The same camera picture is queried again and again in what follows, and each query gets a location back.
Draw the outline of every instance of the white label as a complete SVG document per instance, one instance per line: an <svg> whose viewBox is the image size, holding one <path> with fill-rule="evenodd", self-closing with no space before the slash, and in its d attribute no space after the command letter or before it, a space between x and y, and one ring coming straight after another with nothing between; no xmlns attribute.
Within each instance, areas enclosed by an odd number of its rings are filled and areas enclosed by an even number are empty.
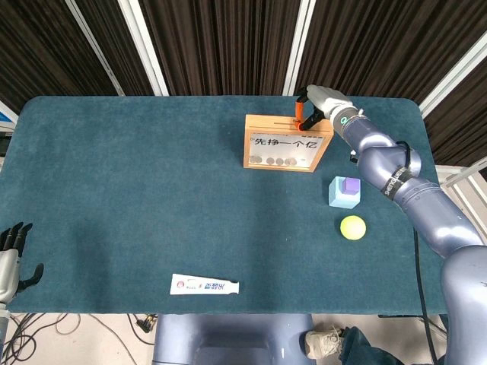
<svg viewBox="0 0 487 365"><path fill-rule="evenodd" d="M252 133L249 163L308 168L322 143L323 137Z"/></svg>
<svg viewBox="0 0 487 365"><path fill-rule="evenodd" d="M184 294L238 294L240 284L228 280L173 274L170 295Z"/></svg>

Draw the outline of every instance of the shoe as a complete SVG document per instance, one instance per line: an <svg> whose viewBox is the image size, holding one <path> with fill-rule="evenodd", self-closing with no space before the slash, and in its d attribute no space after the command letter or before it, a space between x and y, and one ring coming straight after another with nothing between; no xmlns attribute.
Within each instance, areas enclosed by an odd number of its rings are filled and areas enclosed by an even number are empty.
<svg viewBox="0 0 487 365"><path fill-rule="evenodd" d="M343 338L342 329L330 329L326 332L309 331L305 338L306 356L312 360L319 360L341 350Z"/></svg>

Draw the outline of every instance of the light blue block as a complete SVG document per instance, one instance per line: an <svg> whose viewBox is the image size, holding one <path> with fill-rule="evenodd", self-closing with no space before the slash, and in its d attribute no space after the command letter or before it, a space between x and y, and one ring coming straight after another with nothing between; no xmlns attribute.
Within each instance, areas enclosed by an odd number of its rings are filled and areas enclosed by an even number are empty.
<svg viewBox="0 0 487 365"><path fill-rule="evenodd" d="M343 194L343 180L345 177L337 176L329 184L328 204L330 207L352 209L360 202L360 191L354 195Z"/></svg>

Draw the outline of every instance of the robot finger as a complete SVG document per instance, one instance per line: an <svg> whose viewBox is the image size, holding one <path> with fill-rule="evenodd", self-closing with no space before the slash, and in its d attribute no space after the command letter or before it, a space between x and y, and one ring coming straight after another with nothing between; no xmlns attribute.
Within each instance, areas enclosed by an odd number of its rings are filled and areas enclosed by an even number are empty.
<svg viewBox="0 0 487 365"><path fill-rule="evenodd" d="M18 250L18 257L22 257L22 252L24 251L25 246L25 239L27 238L27 233L32 228L32 226L32 223L26 224L17 233L17 238L15 239L13 248Z"/></svg>
<svg viewBox="0 0 487 365"><path fill-rule="evenodd" d="M24 222L20 222L18 224L15 224L9 231L7 235L7 239L5 240L5 244L3 246L3 250L7 251L8 249L11 249L12 246L14 245L15 237L17 236L18 230L24 225Z"/></svg>
<svg viewBox="0 0 487 365"><path fill-rule="evenodd" d="M27 280L21 280L18 282L16 293L21 293L22 291L26 290L28 287L32 287L33 285L36 285L42 278L43 273L44 273L44 264L37 265L36 270L33 272L32 278Z"/></svg>
<svg viewBox="0 0 487 365"><path fill-rule="evenodd" d="M0 234L0 250L1 251L3 251L3 246L5 245L5 241L7 240L7 235L8 235L9 231L10 231L10 228L8 228L7 230L4 230Z"/></svg>

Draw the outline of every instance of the table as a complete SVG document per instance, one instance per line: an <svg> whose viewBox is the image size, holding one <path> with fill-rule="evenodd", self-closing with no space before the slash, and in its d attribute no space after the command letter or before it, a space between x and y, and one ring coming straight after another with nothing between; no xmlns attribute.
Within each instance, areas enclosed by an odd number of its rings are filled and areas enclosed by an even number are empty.
<svg viewBox="0 0 487 365"><path fill-rule="evenodd" d="M437 181L416 104L352 101ZM406 216L366 183L353 210L327 204L335 176L359 177L338 135L314 173L243 168L245 115L293 112L293 97L31 100L0 172L0 228L33 222L21 275L46 268L9 309L420 313ZM367 222L362 240L339 234L349 214ZM444 313L441 259L421 250L428 310ZM170 297L173 273L239 281L240 294Z"/></svg>

